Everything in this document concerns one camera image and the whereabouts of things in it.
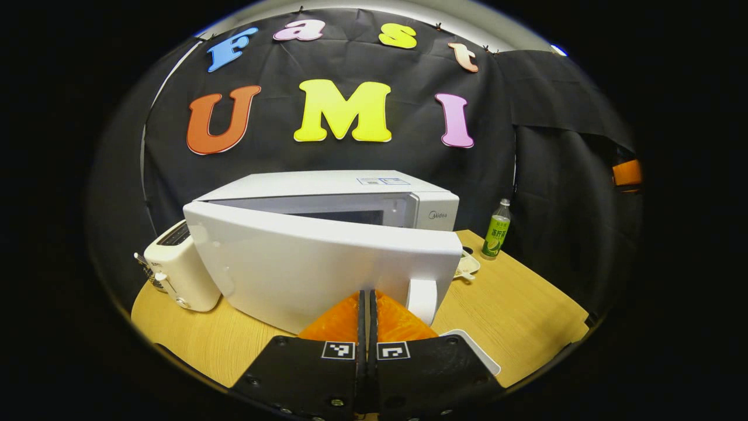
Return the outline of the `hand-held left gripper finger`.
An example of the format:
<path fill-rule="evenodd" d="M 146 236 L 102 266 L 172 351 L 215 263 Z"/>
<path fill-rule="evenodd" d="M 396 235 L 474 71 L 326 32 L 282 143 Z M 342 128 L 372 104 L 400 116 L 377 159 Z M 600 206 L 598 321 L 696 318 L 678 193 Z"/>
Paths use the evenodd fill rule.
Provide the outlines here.
<path fill-rule="evenodd" d="M 367 294 L 367 412 L 379 419 L 473 419 L 505 395 L 500 367 L 466 333 L 381 341 L 376 294 Z"/>
<path fill-rule="evenodd" d="M 367 293 L 354 298 L 352 341 L 274 336 L 230 393 L 282 419 L 359 419 L 367 406 Z"/>

